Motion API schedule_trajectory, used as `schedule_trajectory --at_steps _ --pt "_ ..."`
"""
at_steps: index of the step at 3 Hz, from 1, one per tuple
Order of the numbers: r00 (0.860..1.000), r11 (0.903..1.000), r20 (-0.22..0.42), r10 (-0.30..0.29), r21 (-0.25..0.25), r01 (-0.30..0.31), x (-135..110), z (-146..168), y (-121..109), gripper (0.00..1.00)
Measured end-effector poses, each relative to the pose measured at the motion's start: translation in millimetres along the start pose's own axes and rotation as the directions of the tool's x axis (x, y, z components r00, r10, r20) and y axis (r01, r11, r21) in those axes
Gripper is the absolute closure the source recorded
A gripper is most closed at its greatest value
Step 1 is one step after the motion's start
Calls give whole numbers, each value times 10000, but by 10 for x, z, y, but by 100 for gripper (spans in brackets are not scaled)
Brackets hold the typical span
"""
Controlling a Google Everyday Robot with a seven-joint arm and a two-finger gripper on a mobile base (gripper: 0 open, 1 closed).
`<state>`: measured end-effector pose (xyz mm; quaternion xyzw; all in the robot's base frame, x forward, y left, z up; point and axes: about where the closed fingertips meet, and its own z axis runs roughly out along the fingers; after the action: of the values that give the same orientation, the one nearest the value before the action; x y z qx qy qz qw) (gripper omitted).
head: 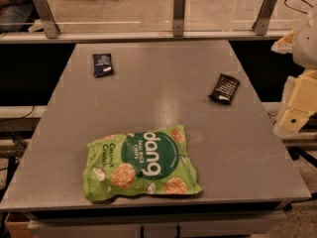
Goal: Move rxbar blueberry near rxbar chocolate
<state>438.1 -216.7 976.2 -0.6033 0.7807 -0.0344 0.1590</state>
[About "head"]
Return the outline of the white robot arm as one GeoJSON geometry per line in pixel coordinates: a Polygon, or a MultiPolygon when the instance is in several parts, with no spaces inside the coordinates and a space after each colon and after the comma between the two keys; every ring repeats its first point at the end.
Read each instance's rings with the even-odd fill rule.
{"type": "Polygon", "coordinates": [[[279,54],[292,54],[293,61],[304,68],[299,76],[287,78],[273,126],[276,136],[290,138],[317,112],[317,5],[271,49],[279,54]]]}

